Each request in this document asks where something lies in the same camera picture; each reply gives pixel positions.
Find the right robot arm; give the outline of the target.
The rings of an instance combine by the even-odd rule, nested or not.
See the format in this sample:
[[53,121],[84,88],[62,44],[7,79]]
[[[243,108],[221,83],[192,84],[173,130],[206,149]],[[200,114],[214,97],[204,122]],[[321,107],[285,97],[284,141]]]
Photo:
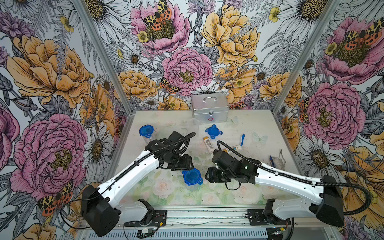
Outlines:
[[273,187],[296,196],[290,200],[267,200],[262,214],[269,224],[292,218],[317,218],[324,224],[342,227],[344,209],[342,193],[336,180],[328,175],[323,178],[308,178],[282,171],[258,160],[236,159],[224,151],[215,150],[213,167],[205,174],[210,183],[229,183]]

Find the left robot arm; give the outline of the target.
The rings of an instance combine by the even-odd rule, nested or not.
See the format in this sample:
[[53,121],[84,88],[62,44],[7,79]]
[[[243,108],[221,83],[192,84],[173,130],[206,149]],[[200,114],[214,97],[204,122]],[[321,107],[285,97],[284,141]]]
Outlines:
[[82,193],[81,215],[97,234],[103,237],[119,224],[148,225],[153,220],[153,207],[140,199],[127,207],[120,201],[140,180],[158,167],[171,171],[194,168],[192,157],[186,154],[192,132],[186,136],[174,131],[167,139],[149,142],[141,154],[116,176],[98,187],[88,186]]

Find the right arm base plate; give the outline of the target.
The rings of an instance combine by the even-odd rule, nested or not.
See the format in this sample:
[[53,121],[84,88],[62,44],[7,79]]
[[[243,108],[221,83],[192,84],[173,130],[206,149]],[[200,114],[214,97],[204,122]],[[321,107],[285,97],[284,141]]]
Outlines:
[[291,220],[282,220],[273,214],[267,215],[263,209],[248,209],[245,218],[249,220],[251,226],[289,226]]

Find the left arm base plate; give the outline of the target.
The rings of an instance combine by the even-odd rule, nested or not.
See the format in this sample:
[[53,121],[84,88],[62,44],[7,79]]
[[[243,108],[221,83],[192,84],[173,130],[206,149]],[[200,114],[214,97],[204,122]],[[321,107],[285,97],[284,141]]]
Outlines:
[[167,210],[149,211],[142,220],[124,223],[125,227],[163,227],[167,221]]

